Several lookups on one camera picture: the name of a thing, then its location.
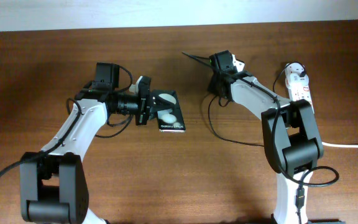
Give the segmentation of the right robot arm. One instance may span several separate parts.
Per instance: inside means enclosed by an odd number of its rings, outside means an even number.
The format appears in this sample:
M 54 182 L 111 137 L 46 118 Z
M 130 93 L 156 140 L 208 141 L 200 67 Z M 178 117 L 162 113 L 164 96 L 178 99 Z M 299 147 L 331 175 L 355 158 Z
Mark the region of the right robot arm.
M 213 71 L 208 91 L 247 108 L 262 122 L 264 151 L 277 177 L 274 223 L 309 223 L 310 178 L 324 154 L 309 101 L 293 101 L 263 86 L 230 51 L 209 56 Z

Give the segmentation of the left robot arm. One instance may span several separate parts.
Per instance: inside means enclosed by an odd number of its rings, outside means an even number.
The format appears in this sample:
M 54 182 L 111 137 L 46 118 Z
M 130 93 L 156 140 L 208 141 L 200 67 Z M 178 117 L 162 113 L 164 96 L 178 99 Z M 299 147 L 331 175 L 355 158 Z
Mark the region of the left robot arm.
M 69 116 L 54 138 L 39 152 L 21 158 L 21 215 L 33 223 L 106 223 L 89 208 L 83 159 L 112 114 L 127 116 L 136 125 L 157 118 L 161 131 L 183 132 L 180 105 L 174 90 L 151 90 L 141 76 L 119 88 L 123 67 L 98 62 L 96 77 L 75 95 Z

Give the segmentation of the black smartphone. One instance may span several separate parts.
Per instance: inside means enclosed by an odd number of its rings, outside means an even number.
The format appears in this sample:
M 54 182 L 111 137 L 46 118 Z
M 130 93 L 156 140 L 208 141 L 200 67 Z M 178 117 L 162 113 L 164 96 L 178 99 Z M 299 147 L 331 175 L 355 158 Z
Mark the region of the black smartphone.
M 175 90 L 154 90 L 152 97 L 155 95 L 173 95 L 178 96 Z M 174 110 L 163 110 L 156 113 L 151 112 L 157 116 L 158 128 L 163 133 L 184 133 L 186 131 L 185 122 L 181 112 L 179 100 Z

